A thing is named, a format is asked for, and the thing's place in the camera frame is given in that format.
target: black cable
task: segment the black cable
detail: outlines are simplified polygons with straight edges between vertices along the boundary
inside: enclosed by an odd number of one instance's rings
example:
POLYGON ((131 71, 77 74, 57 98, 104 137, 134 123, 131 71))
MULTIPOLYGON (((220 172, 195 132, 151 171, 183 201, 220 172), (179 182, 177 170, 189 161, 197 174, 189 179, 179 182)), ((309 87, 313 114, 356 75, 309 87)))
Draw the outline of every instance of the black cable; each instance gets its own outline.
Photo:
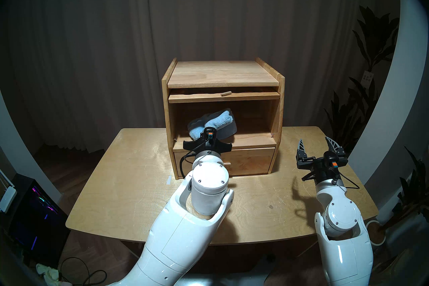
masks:
POLYGON ((340 172, 340 175, 342 177, 344 177, 346 180, 348 180, 349 182, 353 183, 356 186, 356 187, 346 187, 347 189, 360 189, 359 186, 355 182, 353 182, 352 180, 350 180, 348 177, 344 176, 344 174, 342 174, 341 172, 340 172))
MULTIPOLYGON (((189 157, 195 157, 196 156, 196 153, 194 153, 194 154, 190 154, 190 155, 188 155, 186 158, 189 158, 189 157)), ((188 159, 186 159, 185 158, 185 161, 187 162, 187 163, 190 163, 190 164, 193 164, 194 162, 193 161, 189 161, 188 159)))
POLYGON ((106 279, 107 279, 107 272, 106 271, 104 271, 104 270, 97 270, 97 271, 94 271, 93 273, 89 273, 89 269, 88 269, 88 266, 86 265, 86 263, 83 261, 83 260, 81 260, 79 257, 67 257, 65 260, 63 260, 63 262, 61 263, 61 266, 60 266, 60 270, 59 270, 59 272, 60 272, 60 274, 61 274, 61 277, 62 277, 62 279, 64 279, 66 282, 68 282, 69 283, 69 281, 67 280, 67 278, 63 275, 63 273, 62 273, 62 270, 63 270, 63 264, 64 264, 64 262, 66 261, 66 260, 68 260, 68 259, 71 259, 71 258, 75 258, 75 259, 78 259, 78 260, 80 260, 84 265, 85 265, 85 267, 86 267, 86 271, 88 272, 88 278, 86 278, 85 280, 84 280, 84 282, 82 283, 82 284, 73 284, 73 286, 78 286, 78 285, 81 285, 81 286, 83 286, 83 285, 85 285, 85 286, 92 286, 92 285, 99 285, 99 284, 101 284, 101 283, 103 283, 106 279), (97 272, 104 272, 104 274, 105 274, 105 276, 104 276, 104 279, 102 280, 102 281, 99 281, 98 283, 90 283, 90 278, 94 275, 94 274, 96 274, 97 272))
MULTIPOLYGON (((200 146, 202 146, 203 144, 207 143, 207 141, 208 141, 208 138, 207 138, 204 142, 202 142, 200 145, 198 145, 194 150, 198 149, 200 146)), ((187 154, 185 154, 185 155, 180 159, 179 167, 180 167, 180 172, 181 172, 181 174, 182 174, 182 177, 183 177, 183 178, 185 178, 185 175, 183 174, 182 163, 183 163, 183 161, 184 161, 186 158, 190 157, 190 154, 191 154, 192 152, 193 152, 193 153, 195 153, 194 151, 189 151, 187 154)))

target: shelf board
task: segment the shelf board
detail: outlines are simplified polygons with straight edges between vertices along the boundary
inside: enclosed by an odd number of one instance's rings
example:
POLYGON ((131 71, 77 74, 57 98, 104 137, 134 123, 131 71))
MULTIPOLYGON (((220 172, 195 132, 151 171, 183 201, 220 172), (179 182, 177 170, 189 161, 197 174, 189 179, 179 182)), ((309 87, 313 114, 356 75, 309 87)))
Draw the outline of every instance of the shelf board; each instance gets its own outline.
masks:
POLYGON ((278 81, 255 61, 177 62, 167 84, 169 89, 255 86, 278 86, 278 81))
MULTIPOLYGON (((173 145, 173 152, 183 152, 183 141, 191 141, 191 137, 178 135, 177 141, 173 145)), ((257 147, 275 147, 275 140, 271 133, 236 133, 231 137, 223 139, 224 143, 232 143, 233 150, 251 149, 257 147)))
POLYGON ((271 100, 280 99, 280 94, 271 92, 238 92, 227 96, 220 93, 197 93, 197 94, 170 94, 168 102, 179 104, 184 102, 215 102, 215 101, 237 101, 237 100, 271 100))

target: wooden table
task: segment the wooden table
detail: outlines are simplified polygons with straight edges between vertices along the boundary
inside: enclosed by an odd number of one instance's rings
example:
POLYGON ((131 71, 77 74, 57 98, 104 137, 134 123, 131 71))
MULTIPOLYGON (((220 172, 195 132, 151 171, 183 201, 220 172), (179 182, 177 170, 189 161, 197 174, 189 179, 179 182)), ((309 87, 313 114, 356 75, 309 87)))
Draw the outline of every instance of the wooden table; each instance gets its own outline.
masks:
MULTIPOLYGON (((234 203, 211 243, 255 243, 315 234, 314 213, 321 212, 322 205, 314 182, 301 181, 308 171, 296 168, 295 155, 302 138, 309 156, 322 156, 327 150, 324 137, 318 127, 283 127, 271 174, 230 178, 234 203)), ((349 189, 347 196, 363 219, 376 216, 377 207, 351 167, 343 167, 342 173, 360 186, 349 189)), ((122 129, 86 183, 66 226, 146 241, 152 223, 181 182, 174 179, 165 129, 122 129)))

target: cabinet top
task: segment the cabinet top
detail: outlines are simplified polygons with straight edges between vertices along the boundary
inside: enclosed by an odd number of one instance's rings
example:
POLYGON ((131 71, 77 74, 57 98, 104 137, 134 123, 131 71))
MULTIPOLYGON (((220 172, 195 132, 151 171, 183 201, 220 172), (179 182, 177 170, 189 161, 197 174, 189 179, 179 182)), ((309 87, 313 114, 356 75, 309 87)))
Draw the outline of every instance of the cabinet top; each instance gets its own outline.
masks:
POLYGON ((278 86, 278 81, 255 61, 177 62, 169 89, 193 87, 278 86))

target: open drawer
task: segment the open drawer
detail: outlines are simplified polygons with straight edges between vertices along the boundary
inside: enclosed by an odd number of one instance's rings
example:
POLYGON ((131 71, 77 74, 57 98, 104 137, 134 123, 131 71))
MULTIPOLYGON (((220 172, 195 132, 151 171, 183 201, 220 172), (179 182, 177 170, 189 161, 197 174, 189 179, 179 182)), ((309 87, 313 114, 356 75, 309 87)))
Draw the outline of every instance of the open drawer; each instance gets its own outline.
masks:
MULTIPOLYGON (((222 154, 222 161, 224 163, 231 163, 225 165, 230 176, 237 175, 250 175, 250 174, 267 174, 274 155, 275 147, 264 147, 262 149, 239 149, 232 150, 222 154)), ((180 174, 180 159, 187 152, 175 152, 174 158, 176 160, 176 167, 180 174)), ((187 161, 182 163, 183 174, 186 176, 192 169, 194 157, 187 158, 187 161)))

